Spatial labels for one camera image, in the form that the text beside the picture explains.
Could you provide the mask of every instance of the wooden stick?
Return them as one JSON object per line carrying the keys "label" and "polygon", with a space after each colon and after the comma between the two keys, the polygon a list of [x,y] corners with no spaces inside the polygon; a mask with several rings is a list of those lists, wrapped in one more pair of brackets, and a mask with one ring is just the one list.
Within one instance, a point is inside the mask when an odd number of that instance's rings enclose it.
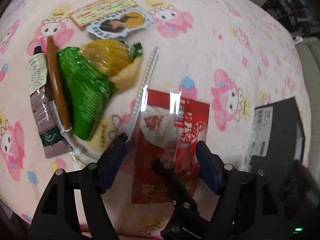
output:
{"label": "wooden stick", "polygon": [[50,85],[53,92],[54,101],[59,111],[62,126],[65,130],[69,130],[71,128],[71,125],[67,104],[62,90],[57,62],[57,47],[54,44],[53,36],[48,36],[47,38],[47,62]]}

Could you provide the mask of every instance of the pink bedsheet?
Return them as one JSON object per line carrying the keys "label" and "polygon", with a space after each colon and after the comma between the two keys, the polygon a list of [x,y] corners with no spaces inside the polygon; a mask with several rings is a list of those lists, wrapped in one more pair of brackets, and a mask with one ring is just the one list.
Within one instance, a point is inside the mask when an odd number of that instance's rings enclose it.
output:
{"label": "pink bedsheet", "polygon": [[[28,222],[53,172],[72,171],[74,166],[69,154],[45,158],[30,106],[27,64],[37,42],[45,49],[47,35],[53,35],[60,48],[90,42],[92,38],[68,13],[94,1],[13,0],[0,20],[0,193]],[[148,29],[128,37],[130,43],[141,41],[144,46],[143,69],[152,49],[160,47],[150,88],[181,91],[184,97],[210,104],[207,145],[213,153],[240,168],[249,147],[254,108],[295,96],[306,135],[303,163],[308,164],[309,99],[298,54],[281,24],[248,0],[134,1],[155,18]],[[139,88],[137,82],[114,97],[105,117],[117,115],[120,124],[127,122]],[[228,96],[219,100],[226,92]],[[102,196],[106,209],[118,233],[159,238],[173,206],[131,204],[133,171],[134,154],[129,153],[113,187]],[[201,180],[194,199],[201,215],[209,219],[217,196]]]}

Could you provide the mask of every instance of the red package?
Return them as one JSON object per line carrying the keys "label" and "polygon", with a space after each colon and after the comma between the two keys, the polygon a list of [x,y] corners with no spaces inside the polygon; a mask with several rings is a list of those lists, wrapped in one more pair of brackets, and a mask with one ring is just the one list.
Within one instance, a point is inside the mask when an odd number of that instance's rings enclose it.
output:
{"label": "red package", "polygon": [[163,179],[152,171],[159,158],[193,196],[199,174],[196,143],[206,140],[209,104],[180,94],[148,90],[142,103],[138,130],[132,204],[169,202]]}

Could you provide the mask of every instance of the green wrapper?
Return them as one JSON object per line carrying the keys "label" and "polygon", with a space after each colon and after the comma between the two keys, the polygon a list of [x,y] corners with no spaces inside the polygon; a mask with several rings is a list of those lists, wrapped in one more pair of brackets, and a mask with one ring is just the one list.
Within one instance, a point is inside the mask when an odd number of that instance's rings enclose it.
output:
{"label": "green wrapper", "polygon": [[58,60],[73,131],[80,139],[89,141],[117,88],[80,54],[80,48],[62,49]]}

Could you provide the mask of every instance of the blue gripper pad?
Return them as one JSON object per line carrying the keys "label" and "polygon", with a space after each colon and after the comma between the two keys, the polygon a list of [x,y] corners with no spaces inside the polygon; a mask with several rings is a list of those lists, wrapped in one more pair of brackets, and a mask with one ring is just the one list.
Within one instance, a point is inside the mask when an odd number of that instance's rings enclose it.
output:
{"label": "blue gripper pad", "polygon": [[111,188],[122,160],[126,154],[125,142],[128,137],[123,133],[121,134],[109,147],[105,153],[100,157],[97,162],[99,172],[98,177],[102,179],[99,183],[99,188],[102,193]]}
{"label": "blue gripper pad", "polygon": [[216,195],[221,194],[224,187],[224,163],[216,154],[212,154],[204,141],[196,144],[196,157],[200,164],[200,178]]}

